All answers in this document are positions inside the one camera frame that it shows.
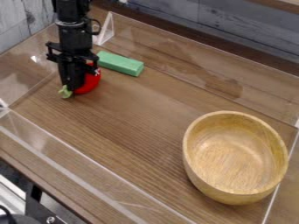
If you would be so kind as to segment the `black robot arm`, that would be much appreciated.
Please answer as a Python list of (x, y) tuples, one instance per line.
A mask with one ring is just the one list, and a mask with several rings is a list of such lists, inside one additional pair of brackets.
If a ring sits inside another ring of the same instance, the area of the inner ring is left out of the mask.
[(47, 60), (59, 67), (61, 85), (75, 95), (89, 92), (100, 80), (99, 56), (92, 52), (92, 23), (88, 16), (92, 0), (51, 0), (57, 20), (59, 43), (48, 41)]

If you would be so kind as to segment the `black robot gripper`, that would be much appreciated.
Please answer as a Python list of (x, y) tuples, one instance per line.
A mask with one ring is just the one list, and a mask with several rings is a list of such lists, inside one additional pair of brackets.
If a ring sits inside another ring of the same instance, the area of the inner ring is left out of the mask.
[(87, 61), (96, 62), (99, 56), (91, 51), (92, 36), (99, 35), (99, 31), (92, 31), (92, 23), (99, 21), (84, 17), (76, 23), (67, 23), (57, 20), (55, 24), (59, 28), (59, 43), (47, 42), (47, 59), (59, 62), (59, 73), (61, 85), (69, 91), (75, 91), (84, 84)]

